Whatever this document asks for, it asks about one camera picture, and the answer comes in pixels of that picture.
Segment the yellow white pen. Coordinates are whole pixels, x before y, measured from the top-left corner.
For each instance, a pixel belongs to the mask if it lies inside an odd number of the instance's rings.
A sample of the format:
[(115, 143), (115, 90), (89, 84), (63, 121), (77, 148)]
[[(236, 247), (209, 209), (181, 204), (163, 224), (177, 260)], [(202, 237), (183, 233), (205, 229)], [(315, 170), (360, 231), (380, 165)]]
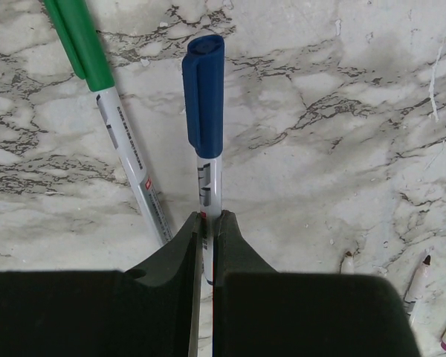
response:
[(342, 263), (340, 264), (341, 274), (354, 274), (355, 264), (354, 264), (354, 254), (351, 251), (347, 251), (343, 255)]

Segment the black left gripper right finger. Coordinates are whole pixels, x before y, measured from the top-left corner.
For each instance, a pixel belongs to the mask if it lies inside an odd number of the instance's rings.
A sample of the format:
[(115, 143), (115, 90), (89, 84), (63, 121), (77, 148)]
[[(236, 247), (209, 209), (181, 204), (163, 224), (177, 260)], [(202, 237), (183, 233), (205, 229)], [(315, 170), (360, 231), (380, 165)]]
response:
[(363, 274), (278, 272), (244, 240), (236, 215), (217, 226), (215, 356), (418, 356), (392, 284)]

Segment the blue white pen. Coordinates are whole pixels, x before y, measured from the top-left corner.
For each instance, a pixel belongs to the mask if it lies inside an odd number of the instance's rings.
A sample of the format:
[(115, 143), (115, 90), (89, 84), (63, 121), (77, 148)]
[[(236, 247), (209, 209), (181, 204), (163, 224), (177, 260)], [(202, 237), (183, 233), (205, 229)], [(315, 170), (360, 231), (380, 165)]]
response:
[(222, 214), (222, 157), (197, 157), (200, 214), (204, 223), (202, 257), (205, 280), (213, 284), (213, 241)]

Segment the red white pen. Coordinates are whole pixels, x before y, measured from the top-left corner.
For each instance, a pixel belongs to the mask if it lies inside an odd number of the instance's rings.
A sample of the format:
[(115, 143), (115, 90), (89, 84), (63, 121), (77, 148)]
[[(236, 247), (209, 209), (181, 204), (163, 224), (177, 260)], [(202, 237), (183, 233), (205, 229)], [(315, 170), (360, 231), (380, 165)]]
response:
[(428, 254), (415, 270), (410, 285), (405, 293), (403, 303), (410, 326), (415, 320), (415, 310), (418, 301), (423, 297), (430, 273), (431, 255)]

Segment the blue pen cap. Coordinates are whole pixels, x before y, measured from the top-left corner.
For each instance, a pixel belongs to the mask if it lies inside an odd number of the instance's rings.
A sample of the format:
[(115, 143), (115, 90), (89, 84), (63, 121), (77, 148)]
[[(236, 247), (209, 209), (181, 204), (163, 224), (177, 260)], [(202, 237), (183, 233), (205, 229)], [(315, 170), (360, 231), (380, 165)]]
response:
[(224, 49), (222, 36), (201, 36), (182, 61), (188, 141), (206, 159), (223, 150)]

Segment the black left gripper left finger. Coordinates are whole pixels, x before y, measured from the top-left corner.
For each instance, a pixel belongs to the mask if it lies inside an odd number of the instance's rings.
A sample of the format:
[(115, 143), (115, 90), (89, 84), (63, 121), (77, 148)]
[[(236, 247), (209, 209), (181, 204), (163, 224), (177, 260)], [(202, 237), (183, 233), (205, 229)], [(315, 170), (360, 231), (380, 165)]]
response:
[(127, 271), (0, 271), (0, 356), (196, 356), (200, 228)]

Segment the green pen cap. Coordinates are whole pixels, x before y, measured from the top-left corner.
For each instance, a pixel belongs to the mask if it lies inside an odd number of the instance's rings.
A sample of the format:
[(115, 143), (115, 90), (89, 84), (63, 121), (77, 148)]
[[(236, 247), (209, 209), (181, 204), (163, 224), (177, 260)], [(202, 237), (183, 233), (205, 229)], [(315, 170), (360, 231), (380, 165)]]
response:
[(92, 92), (114, 86), (112, 71), (84, 0), (45, 1), (74, 73)]

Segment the green white pen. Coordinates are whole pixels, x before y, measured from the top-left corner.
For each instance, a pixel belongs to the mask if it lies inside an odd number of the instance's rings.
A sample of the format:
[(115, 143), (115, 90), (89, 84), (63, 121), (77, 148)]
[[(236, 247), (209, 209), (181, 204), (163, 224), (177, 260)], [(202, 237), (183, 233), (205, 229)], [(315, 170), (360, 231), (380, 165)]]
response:
[(96, 95), (96, 102), (114, 148), (120, 157), (138, 207), (159, 243), (166, 245), (173, 238), (171, 228), (158, 200), (158, 194), (144, 163), (117, 89), (111, 87), (99, 91)]

